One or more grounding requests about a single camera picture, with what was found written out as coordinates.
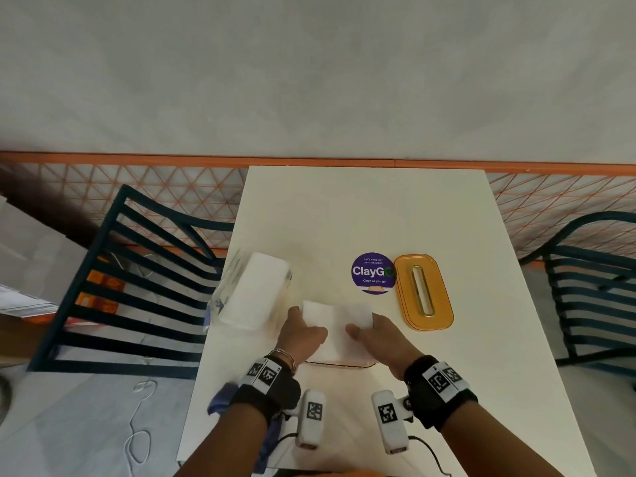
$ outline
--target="person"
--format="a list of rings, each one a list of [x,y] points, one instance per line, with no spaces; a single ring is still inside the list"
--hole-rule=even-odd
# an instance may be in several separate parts
[[[348,324],[345,330],[378,362],[388,366],[398,380],[404,380],[407,369],[424,356],[390,319],[381,315],[373,315],[371,329]],[[276,357],[290,368],[292,358],[300,365],[326,338],[326,328],[308,327],[299,308],[292,307],[278,337],[275,349],[282,352]],[[266,417],[258,409],[248,403],[231,404],[175,477],[251,475],[267,428]],[[476,401],[461,404],[439,430],[469,477],[563,477]],[[374,472],[343,475],[379,476]]]

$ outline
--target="table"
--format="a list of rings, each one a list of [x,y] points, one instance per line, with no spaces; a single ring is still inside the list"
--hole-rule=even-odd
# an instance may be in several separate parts
[[[448,361],[471,383],[481,404],[563,474],[594,476],[550,348],[517,264],[488,180],[477,170],[250,167],[228,261],[260,251],[290,262],[289,305],[304,299],[371,305],[424,352]],[[418,332],[402,319],[396,289],[368,294],[351,277],[354,260],[378,252],[392,261],[424,253],[440,267],[455,320]],[[238,382],[274,345],[275,334],[211,327],[187,413],[178,460],[186,460],[215,425],[207,405],[221,386]],[[326,394],[322,445],[281,443],[269,466],[343,471],[371,468],[392,476],[439,475],[418,442],[386,455],[371,394],[406,387],[388,369],[300,367],[303,390]],[[283,433],[294,431],[291,418]],[[419,423],[445,471],[465,475],[441,435]]]

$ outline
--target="white sensor device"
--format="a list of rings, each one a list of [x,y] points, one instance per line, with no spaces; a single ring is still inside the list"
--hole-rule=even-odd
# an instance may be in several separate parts
[[[298,417],[297,447],[315,450],[320,445],[326,403],[327,398],[324,393],[308,389],[303,393],[295,409],[283,412],[289,417]]]
[[[408,396],[397,400],[391,390],[371,395],[373,411],[378,420],[384,451],[391,455],[408,450],[408,433],[404,420],[413,421]]]

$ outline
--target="person's right hand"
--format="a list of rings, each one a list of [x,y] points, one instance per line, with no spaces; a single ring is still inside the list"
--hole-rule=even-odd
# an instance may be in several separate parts
[[[388,366],[398,380],[403,380],[406,369],[419,357],[424,356],[386,316],[374,313],[371,329],[361,329],[350,323],[346,325],[345,330],[353,340],[361,343],[373,358]]]

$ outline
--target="purple sticker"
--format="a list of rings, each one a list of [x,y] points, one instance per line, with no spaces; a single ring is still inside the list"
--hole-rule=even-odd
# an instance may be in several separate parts
[[[396,283],[396,269],[391,260],[379,252],[367,252],[355,258],[351,266],[355,285],[369,294],[384,294]]]

